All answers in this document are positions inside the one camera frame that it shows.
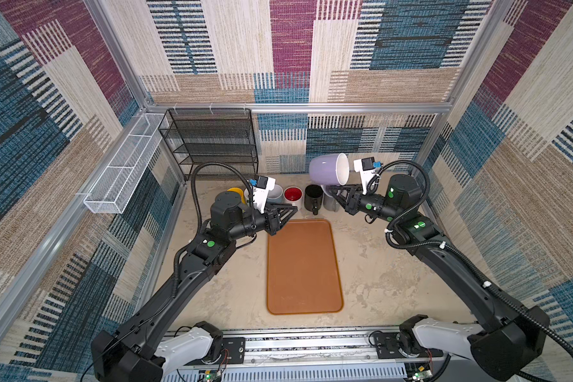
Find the grey mug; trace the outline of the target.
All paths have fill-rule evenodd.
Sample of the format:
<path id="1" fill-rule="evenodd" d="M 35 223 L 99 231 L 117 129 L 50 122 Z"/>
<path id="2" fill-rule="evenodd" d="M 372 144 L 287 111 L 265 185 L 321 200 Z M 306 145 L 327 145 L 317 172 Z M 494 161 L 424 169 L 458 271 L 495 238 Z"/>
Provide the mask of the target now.
<path id="1" fill-rule="evenodd" d="M 338 212 L 342 207 L 339 205 L 337 200 L 331 196 L 327 186 L 323 185 L 322 190 L 324 193 L 323 197 L 323 207 L 331 212 Z"/>

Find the teal blue mug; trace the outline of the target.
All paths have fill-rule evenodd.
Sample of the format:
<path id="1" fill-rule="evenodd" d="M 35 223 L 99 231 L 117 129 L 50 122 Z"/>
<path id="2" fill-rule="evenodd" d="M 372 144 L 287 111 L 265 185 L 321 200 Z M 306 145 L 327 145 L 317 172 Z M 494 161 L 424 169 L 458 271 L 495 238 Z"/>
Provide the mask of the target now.
<path id="1" fill-rule="evenodd" d="M 268 192 L 267 201 L 273 204 L 282 204 L 284 202 L 283 188 L 275 184 L 274 188 Z"/>

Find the white mug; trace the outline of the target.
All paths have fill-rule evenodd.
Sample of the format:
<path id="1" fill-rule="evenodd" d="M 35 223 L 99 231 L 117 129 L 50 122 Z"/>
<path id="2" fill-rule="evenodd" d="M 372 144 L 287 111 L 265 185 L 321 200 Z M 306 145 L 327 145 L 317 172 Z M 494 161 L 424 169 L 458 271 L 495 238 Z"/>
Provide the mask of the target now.
<path id="1" fill-rule="evenodd" d="M 286 203 L 293 205 L 298 209 L 299 213 L 303 210 L 303 191 L 297 186 L 288 186 L 283 191 L 283 198 Z"/>

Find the purple mug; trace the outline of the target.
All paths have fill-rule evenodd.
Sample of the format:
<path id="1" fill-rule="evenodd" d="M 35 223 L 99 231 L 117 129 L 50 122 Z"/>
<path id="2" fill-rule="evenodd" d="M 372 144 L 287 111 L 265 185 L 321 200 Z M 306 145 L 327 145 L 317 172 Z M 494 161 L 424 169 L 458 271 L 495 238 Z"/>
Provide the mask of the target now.
<path id="1" fill-rule="evenodd" d="M 344 153 L 322 155 L 310 161 L 309 175 L 321 186 L 344 186 L 350 177 L 350 162 Z"/>

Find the black mug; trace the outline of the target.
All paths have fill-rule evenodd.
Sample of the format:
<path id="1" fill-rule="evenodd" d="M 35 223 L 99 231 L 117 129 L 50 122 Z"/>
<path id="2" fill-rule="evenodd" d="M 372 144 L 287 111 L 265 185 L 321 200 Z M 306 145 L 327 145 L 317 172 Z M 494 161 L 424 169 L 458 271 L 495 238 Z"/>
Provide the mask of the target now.
<path id="1" fill-rule="evenodd" d="M 307 211 L 318 216 L 322 207 L 324 192 L 319 185 L 308 185 L 304 190 L 304 207 Z"/>

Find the yellow mug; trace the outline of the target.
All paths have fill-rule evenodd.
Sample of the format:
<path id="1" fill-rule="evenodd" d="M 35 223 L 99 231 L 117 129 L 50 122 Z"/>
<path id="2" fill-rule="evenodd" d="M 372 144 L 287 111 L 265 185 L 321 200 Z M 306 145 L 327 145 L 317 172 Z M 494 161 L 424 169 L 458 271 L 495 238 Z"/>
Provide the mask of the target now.
<path id="1" fill-rule="evenodd" d="M 242 189 L 237 188 L 237 187 L 232 187 L 232 188 L 229 189 L 229 192 L 233 192 L 233 193 L 238 194 L 238 195 L 240 196 L 240 200 L 241 200 L 243 203 L 246 203 L 246 200 L 245 200 L 245 197 L 244 197 L 244 191 L 243 191 Z"/>

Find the brown plastic tray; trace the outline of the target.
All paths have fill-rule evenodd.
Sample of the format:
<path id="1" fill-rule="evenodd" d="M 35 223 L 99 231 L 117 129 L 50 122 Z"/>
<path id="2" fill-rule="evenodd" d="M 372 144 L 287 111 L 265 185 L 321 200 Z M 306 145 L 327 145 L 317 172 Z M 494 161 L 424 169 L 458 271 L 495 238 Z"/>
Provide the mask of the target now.
<path id="1" fill-rule="evenodd" d="M 267 310 L 273 315 L 337 313 L 344 307 L 331 224 L 293 220 L 267 240 Z"/>

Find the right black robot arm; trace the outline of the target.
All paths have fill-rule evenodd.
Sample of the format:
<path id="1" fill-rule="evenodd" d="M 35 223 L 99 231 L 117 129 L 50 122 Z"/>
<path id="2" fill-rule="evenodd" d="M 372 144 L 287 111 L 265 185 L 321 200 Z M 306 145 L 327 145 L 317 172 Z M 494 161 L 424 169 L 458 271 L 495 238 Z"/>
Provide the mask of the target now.
<path id="1" fill-rule="evenodd" d="M 474 324 L 438 322 L 417 315 L 400 327 L 402 350 L 417 354 L 438 349 L 474 361 L 495 380 L 519 376 L 536 381 L 524 367 L 538 358 L 547 338 L 573 359 L 573 346 L 550 327 L 549 316 L 538 306 L 526 307 L 484 274 L 419 211 L 431 191 L 428 172 L 410 162 L 423 176 L 398 173 L 389 180 L 386 194 L 376 193 L 380 176 L 396 164 L 374 162 L 365 185 L 326 186 L 326 191 L 349 214 L 365 213 L 366 221 L 387 222 L 385 240 L 391 248 L 405 250 L 435 272 L 467 305 Z"/>

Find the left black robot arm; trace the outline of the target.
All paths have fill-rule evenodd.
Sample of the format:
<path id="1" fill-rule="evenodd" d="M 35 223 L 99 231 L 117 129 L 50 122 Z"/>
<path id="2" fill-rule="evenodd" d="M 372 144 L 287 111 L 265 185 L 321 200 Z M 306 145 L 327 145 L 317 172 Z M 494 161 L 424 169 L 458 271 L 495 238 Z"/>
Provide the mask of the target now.
<path id="1" fill-rule="evenodd" d="M 222 366 L 229 353 L 223 333 L 207 322 L 199 322 L 178 337 L 164 337 L 190 300 L 241 248 L 239 239 L 255 241 L 258 232 L 273 236 L 297 213 L 294 205 L 267 202 L 274 180 L 259 176 L 248 180 L 235 167 L 234 173 L 248 191 L 243 203 L 239 194 L 222 192 L 211 206 L 210 218 L 202 219 L 197 196 L 198 173 L 212 162 L 197 166 L 189 176 L 197 215 L 194 238 L 173 258 L 173 274 L 151 298 L 121 324 L 114 333 L 101 331 L 92 341 L 89 368 L 99 381 L 160 381 L 166 374 L 192 361 Z"/>

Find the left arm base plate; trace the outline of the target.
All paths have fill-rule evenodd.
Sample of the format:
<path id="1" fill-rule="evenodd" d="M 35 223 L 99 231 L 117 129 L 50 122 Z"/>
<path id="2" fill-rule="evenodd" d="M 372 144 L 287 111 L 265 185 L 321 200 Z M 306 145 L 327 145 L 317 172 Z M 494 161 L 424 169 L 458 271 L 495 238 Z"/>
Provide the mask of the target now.
<path id="1" fill-rule="evenodd" d="M 185 366 L 213 366 L 219 364 L 243 364 L 246 339 L 244 337 L 223 337 L 211 342 L 208 353 L 198 360 L 193 360 Z"/>

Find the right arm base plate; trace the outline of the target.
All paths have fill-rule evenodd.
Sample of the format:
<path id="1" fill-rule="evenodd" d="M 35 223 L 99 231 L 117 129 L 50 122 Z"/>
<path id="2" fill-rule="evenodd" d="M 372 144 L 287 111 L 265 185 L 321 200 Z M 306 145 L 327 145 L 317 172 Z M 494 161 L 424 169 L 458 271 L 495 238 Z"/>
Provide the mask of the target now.
<path id="1" fill-rule="evenodd" d="M 399 332 L 374 330 L 368 335 L 368 343 L 376 350 L 377 357 L 381 360 L 430 361 L 439 359 L 442 361 L 446 357 L 442 350 L 423 348 L 417 343 L 412 350 L 404 350 L 400 343 Z"/>

